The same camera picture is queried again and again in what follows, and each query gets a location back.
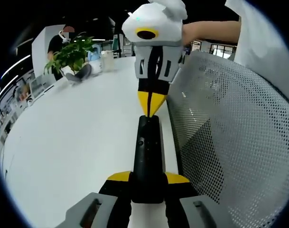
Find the black shirt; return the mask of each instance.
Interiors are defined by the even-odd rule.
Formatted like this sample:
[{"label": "black shirt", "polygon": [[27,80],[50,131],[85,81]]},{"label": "black shirt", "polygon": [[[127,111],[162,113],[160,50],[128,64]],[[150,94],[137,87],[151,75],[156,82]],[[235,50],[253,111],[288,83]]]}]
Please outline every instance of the black shirt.
[{"label": "black shirt", "polygon": [[62,38],[59,35],[54,36],[49,42],[48,51],[52,51],[55,53],[56,51],[60,51],[64,47],[64,43]]}]

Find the green leaves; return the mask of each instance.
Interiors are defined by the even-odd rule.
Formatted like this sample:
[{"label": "green leaves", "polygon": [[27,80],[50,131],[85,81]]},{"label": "green leaves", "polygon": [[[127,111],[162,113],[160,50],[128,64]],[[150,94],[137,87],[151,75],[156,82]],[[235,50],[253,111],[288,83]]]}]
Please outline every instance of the green leaves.
[{"label": "green leaves", "polygon": [[93,37],[79,37],[71,41],[70,44],[64,46],[59,52],[54,53],[53,60],[49,61],[44,68],[45,71],[49,71],[51,67],[54,67],[57,73],[65,66],[70,66],[73,71],[79,71],[87,56],[87,52],[93,52]]}]

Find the yellow plastic piece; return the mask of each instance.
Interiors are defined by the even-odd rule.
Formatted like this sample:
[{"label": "yellow plastic piece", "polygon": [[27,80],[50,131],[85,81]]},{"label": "yellow plastic piece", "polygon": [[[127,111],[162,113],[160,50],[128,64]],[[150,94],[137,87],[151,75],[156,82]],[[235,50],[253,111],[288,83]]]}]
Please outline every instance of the yellow plastic piece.
[{"label": "yellow plastic piece", "polygon": [[178,175],[178,174],[173,174],[170,172],[165,172],[168,183],[169,184],[179,184],[179,183],[189,183],[190,181],[185,178],[184,176]]},{"label": "yellow plastic piece", "polygon": [[152,94],[152,99],[150,102],[150,111],[149,111],[149,116],[152,117],[156,111],[160,108],[160,106],[163,104],[165,99],[167,98],[167,95],[162,95],[162,94]]},{"label": "yellow plastic piece", "polygon": [[118,172],[110,176],[107,180],[108,181],[129,181],[131,171],[126,172]]},{"label": "yellow plastic piece", "polygon": [[136,28],[135,33],[137,34],[138,32],[142,32],[142,31],[148,31],[148,32],[152,32],[155,34],[154,38],[157,38],[159,36],[159,32],[158,30],[155,30],[153,28],[149,28],[149,27],[140,27],[140,28]]},{"label": "yellow plastic piece", "polygon": [[138,98],[145,116],[148,116],[148,97],[149,97],[148,92],[138,91]]}]

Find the blue object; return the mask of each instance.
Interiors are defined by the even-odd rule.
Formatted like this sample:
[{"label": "blue object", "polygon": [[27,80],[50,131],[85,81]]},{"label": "blue object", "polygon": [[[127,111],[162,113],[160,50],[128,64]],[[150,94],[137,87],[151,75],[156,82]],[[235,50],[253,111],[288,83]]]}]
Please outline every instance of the blue object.
[{"label": "blue object", "polygon": [[88,61],[94,61],[94,60],[100,59],[100,54],[101,54],[100,45],[94,44],[93,48],[94,48],[94,52],[89,51],[87,54]]}]

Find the white desk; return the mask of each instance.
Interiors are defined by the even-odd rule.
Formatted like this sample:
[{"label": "white desk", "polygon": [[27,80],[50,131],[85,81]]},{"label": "white desk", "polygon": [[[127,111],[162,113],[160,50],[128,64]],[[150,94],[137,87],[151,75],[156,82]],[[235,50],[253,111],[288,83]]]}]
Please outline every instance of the white desk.
[{"label": "white desk", "polygon": [[[117,59],[116,71],[79,85],[70,86],[65,78],[57,81],[11,129],[3,171],[8,170],[10,193],[33,226],[58,225],[67,209],[90,192],[98,192],[107,177],[132,170],[143,115],[134,61],[134,57]],[[166,170],[177,173],[166,103],[157,115]],[[154,227],[150,223],[167,227],[164,205],[133,204],[132,208],[129,227]]]}]

